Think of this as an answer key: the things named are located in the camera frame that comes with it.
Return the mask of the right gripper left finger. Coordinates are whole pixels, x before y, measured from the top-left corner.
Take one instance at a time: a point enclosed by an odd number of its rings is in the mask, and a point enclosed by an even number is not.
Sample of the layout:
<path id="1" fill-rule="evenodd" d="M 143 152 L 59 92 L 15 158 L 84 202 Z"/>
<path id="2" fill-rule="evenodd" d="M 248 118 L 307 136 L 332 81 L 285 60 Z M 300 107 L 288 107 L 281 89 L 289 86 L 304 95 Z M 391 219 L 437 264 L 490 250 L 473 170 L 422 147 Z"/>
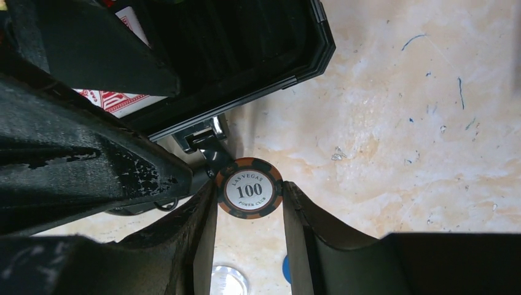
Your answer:
<path id="1" fill-rule="evenodd" d="M 114 243 L 87 237 L 1 239 L 2 294 L 209 294 L 217 221 L 214 183 Z"/>

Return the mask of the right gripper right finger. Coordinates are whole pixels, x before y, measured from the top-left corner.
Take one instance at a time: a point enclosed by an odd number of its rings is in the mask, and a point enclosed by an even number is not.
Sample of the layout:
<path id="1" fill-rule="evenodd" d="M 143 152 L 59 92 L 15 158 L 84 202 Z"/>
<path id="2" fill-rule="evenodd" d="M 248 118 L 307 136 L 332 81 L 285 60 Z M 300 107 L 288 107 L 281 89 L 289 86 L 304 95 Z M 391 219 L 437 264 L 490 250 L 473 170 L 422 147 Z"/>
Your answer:
<path id="1" fill-rule="evenodd" d="M 293 294 L 519 294 L 520 235 L 391 233 L 374 238 L 283 184 Z"/>

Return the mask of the blue small blind button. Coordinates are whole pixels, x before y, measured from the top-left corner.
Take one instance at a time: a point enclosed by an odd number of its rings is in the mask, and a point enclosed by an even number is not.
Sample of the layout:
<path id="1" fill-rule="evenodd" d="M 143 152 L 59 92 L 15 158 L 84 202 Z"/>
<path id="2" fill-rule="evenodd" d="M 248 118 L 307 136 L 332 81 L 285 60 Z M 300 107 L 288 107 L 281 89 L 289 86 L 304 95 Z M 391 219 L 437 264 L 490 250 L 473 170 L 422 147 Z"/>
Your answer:
<path id="1" fill-rule="evenodd" d="M 281 269 L 282 269 L 282 273 L 283 273 L 284 279 L 291 285 L 291 274 L 290 274 L 290 268 L 289 268 L 289 257 L 288 257 L 288 255 L 286 255 L 283 258 Z"/>

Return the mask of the black poker set case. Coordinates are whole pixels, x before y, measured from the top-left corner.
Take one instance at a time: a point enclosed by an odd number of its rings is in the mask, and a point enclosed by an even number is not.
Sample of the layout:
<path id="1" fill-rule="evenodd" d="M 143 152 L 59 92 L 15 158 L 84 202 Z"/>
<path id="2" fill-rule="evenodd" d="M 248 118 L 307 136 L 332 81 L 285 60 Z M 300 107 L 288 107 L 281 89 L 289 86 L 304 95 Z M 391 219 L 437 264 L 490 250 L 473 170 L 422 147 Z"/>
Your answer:
<path id="1" fill-rule="evenodd" d="M 170 211 L 237 159 L 222 145 L 224 113 L 326 69 L 335 49 L 319 1 L 102 1 L 115 14 L 130 5 L 149 47 L 179 76 L 175 96 L 123 117 L 151 141 L 171 135 L 200 151 L 190 191 L 180 197 L 118 206 L 117 215 Z"/>

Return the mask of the orange black 100 chip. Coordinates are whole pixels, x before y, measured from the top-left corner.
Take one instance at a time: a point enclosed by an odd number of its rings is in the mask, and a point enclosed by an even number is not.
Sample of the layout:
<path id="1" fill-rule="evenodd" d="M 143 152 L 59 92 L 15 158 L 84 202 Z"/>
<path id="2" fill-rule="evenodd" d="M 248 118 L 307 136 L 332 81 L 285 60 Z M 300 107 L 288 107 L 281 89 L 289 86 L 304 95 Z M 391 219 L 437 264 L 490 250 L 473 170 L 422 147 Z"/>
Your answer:
<path id="1" fill-rule="evenodd" d="M 219 206 L 240 219 L 259 219 L 283 201 L 283 179 L 272 164 L 243 157 L 223 168 L 215 178 Z"/>

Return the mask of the clear dealer button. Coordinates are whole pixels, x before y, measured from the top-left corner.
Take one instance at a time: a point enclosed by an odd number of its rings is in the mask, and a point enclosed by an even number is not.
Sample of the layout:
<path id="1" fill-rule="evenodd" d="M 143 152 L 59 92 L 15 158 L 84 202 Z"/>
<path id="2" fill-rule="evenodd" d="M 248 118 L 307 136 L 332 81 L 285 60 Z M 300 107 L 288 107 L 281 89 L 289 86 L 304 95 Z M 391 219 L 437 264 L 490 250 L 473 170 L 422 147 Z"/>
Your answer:
<path id="1" fill-rule="evenodd" d="M 237 269 L 215 265 L 211 273 L 210 295 L 248 295 L 249 282 Z"/>

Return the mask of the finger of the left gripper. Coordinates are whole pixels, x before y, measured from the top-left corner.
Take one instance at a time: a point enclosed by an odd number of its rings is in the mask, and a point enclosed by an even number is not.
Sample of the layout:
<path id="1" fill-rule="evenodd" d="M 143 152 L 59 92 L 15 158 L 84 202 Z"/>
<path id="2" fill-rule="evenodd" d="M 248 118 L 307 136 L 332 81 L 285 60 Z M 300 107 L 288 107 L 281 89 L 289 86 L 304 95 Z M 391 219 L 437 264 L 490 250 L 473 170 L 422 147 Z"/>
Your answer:
<path id="1" fill-rule="evenodd" d="M 21 56 L 72 89 L 175 96 L 179 76 L 102 1 L 7 1 Z"/>
<path id="2" fill-rule="evenodd" d="M 72 90 L 1 76 L 1 234 L 180 197 L 192 170 Z"/>

